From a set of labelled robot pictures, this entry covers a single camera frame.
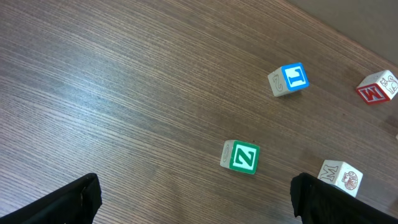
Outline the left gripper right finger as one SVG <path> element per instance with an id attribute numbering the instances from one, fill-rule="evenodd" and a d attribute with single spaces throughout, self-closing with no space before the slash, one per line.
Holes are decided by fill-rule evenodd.
<path id="1" fill-rule="evenodd" d="M 303 224 L 397 224 L 397 218 L 308 173 L 292 179 L 290 196 L 294 216 Z"/>

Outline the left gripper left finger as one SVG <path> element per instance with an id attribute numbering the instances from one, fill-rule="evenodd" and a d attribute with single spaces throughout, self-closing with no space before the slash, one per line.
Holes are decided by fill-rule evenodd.
<path id="1" fill-rule="evenodd" d="M 99 178 L 95 173 L 89 173 L 1 217 L 1 223 L 92 224 L 101 205 Z"/>

